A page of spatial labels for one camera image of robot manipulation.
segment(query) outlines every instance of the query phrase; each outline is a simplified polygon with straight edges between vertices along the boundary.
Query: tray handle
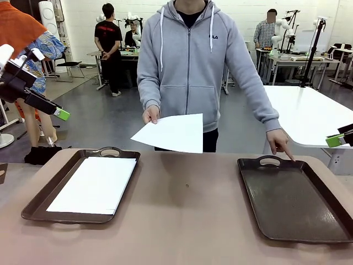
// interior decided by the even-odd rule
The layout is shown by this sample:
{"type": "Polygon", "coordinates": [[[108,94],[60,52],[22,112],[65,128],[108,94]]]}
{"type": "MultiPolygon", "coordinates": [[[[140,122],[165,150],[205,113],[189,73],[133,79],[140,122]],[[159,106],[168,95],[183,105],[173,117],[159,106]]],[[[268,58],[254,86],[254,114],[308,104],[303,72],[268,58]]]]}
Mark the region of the tray handle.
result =
{"type": "Polygon", "coordinates": [[[254,160],[254,162],[256,162],[258,164],[258,167],[281,167],[283,166],[285,163],[287,163],[288,161],[278,157],[278,156],[261,156],[259,158],[256,158],[254,160]],[[264,159],[273,159],[273,160],[277,160],[279,161],[280,165],[274,165],[274,164],[266,164],[266,165],[261,165],[261,161],[264,159]]]}
{"type": "Polygon", "coordinates": [[[100,157],[121,157],[124,154],[124,151],[119,149],[119,148],[117,148],[117,147],[109,146],[109,147],[103,147],[102,149],[99,149],[99,150],[95,150],[92,153],[94,153],[96,155],[99,155],[100,157]],[[119,154],[118,155],[102,155],[102,153],[104,151],[109,151],[109,150],[116,151],[119,154]]]}

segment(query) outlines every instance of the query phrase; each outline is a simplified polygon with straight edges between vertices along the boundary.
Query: colorful shirt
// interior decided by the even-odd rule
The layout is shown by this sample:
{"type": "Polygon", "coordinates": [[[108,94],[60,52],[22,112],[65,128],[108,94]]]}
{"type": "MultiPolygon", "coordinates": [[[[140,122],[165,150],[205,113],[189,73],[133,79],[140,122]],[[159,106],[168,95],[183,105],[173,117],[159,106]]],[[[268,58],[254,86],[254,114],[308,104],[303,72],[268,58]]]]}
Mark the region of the colorful shirt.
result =
{"type": "MultiPolygon", "coordinates": [[[[49,31],[44,32],[38,39],[36,39],[33,43],[28,45],[28,48],[33,49],[37,48],[40,52],[45,56],[52,60],[61,57],[62,53],[64,52],[65,47],[62,43],[49,31]]],[[[24,55],[25,51],[23,50],[18,58],[21,55],[24,55]]],[[[42,64],[41,62],[34,62],[29,60],[26,64],[29,68],[29,72],[32,73],[37,77],[34,85],[31,87],[32,90],[35,92],[43,94],[45,92],[45,76],[42,71],[42,64]]]]}
{"type": "Polygon", "coordinates": [[[254,34],[254,42],[260,44],[260,48],[272,47],[272,37],[275,35],[275,23],[267,23],[264,20],[258,24],[254,34]]]}

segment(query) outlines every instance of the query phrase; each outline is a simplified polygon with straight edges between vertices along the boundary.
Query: hoodie zipper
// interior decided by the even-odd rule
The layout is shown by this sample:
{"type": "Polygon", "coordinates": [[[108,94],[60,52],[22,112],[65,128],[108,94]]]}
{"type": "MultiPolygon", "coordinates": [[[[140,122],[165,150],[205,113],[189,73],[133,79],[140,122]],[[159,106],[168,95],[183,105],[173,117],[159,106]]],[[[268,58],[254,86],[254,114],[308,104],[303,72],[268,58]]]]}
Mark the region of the hoodie zipper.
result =
{"type": "Polygon", "coordinates": [[[190,90],[190,46],[191,46],[191,29],[188,29],[188,79],[186,82],[186,108],[185,115],[189,111],[189,90],[190,90]]]}

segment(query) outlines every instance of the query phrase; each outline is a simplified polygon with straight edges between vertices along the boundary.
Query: white speaker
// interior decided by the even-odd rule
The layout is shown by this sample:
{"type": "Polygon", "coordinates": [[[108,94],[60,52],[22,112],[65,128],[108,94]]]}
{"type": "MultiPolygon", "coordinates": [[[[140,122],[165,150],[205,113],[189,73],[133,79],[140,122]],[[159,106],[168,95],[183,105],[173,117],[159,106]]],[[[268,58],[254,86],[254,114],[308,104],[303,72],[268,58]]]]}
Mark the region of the white speaker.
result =
{"type": "MultiPolygon", "coordinates": [[[[50,1],[39,2],[39,11],[43,26],[45,26],[51,34],[53,34],[58,40],[60,40],[59,31],[56,25],[53,3],[50,1]]],[[[56,64],[64,62],[64,60],[57,60],[56,64]]],[[[67,72],[67,69],[66,67],[56,67],[56,72],[65,73],[67,72]]]]}

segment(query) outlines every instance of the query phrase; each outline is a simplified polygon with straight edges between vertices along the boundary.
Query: hand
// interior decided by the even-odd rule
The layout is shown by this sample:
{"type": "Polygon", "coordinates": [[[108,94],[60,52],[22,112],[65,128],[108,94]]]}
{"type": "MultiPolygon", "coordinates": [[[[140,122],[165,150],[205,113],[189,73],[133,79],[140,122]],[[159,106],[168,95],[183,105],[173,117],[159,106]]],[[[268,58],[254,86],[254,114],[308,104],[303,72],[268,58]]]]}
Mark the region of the hand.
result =
{"type": "Polygon", "coordinates": [[[160,111],[156,105],[149,106],[148,109],[146,109],[142,115],[143,122],[145,124],[149,123],[150,121],[153,122],[154,124],[157,124],[157,120],[159,119],[159,117],[160,117],[160,111]]]}
{"type": "Polygon", "coordinates": [[[108,52],[103,51],[102,54],[103,54],[103,57],[101,58],[102,60],[108,60],[110,58],[110,54],[108,52]]]}
{"type": "Polygon", "coordinates": [[[282,129],[268,131],[267,140],[270,143],[271,151],[274,155],[277,154],[277,152],[285,152],[291,160],[295,161],[288,147],[289,139],[282,129]]]}

